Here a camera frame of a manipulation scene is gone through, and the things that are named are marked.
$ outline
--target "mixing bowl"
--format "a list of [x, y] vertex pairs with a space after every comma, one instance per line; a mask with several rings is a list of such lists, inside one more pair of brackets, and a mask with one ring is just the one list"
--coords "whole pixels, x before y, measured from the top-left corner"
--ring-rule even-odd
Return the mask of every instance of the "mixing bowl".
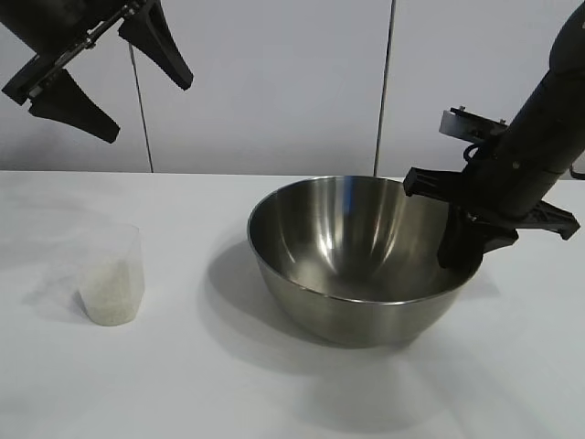
[[443, 269], [448, 205], [407, 197], [376, 177], [323, 177], [283, 187], [253, 210], [261, 274], [295, 322], [335, 343], [411, 340], [452, 305], [477, 263]]

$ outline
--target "table surface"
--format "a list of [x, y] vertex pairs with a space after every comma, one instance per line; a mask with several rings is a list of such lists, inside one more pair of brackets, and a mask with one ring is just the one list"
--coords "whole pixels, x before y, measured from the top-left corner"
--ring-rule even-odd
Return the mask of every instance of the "table surface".
[[[585, 233], [521, 232], [407, 348], [315, 343], [246, 239], [299, 177], [0, 173], [0, 438], [585, 437]], [[585, 219], [585, 184], [548, 201]], [[76, 230], [134, 224], [138, 317], [99, 327], [63, 267]]]

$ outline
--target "robotic arm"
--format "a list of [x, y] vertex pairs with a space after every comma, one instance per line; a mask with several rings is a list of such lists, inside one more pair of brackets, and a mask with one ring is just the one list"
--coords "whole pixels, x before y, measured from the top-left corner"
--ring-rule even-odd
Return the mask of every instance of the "robotic arm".
[[0, 22], [36, 55], [3, 92], [29, 112], [113, 142], [120, 127], [80, 89], [64, 67], [118, 21], [122, 38], [140, 49], [183, 90], [193, 74], [181, 57], [160, 0], [0, 0]]
[[560, 31], [549, 66], [510, 126], [463, 108], [445, 112], [441, 132], [473, 142], [462, 172], [409, 171], [408, 195], [450, 203], [442, 266], [512, 245], [516, 229], [550, 230], [564, 240], [579, 229], [570, 213], [542, 198], [585, 150], [585, 4]]

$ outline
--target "plastic cup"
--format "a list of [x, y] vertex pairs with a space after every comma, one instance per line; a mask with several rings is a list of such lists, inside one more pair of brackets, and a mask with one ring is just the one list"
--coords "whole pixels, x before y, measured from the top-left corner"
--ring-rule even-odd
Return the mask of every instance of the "plastic cup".
[[108, 226], [89, 231], [82, 243], [79, 291], [88, 317], [107, 327], [133, 321], [144, 295], [139, 230]]

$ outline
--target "white wall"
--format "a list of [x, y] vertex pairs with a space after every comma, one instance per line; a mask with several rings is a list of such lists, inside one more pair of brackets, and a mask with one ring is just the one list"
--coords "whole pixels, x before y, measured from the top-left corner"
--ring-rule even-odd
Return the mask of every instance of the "white wall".
[[[461, 169], [442, 110], [510, 120], [580, 0], [396, 0], [380, 174]], [[368, 174], [390, 0], [165, 1], [195, 72], [179, 90], [137, 54], [159, 172]], [[0, 86], [32, 56], [0, 26]], [[70, 66], [122, 130], [109, 145], [0, 93], [0, 169], [147, 171], [127, 45], [112, 30]], [[585, 172], [585, 158], [578, 170]]]
[[513, 119], [580, 3], [397, 0], [379, 174], [463, 168], [468, 144], [439, 133], [442, 111], [465, 105], [492, 119]]
[[165, 3], [195, 72], [184, 93], [139, 57], [154, 168], [368, 174], [390, 0]]
[[[0, 88], [34, 53], [0, 25]], [[133, 171], [149, 169], [128, 45], [115, 32], [82, 53], [69, 72], [121, 126], [118, 140], [107, 144], [68, 125], [31, 116], [0, 93], [0, 169]]]

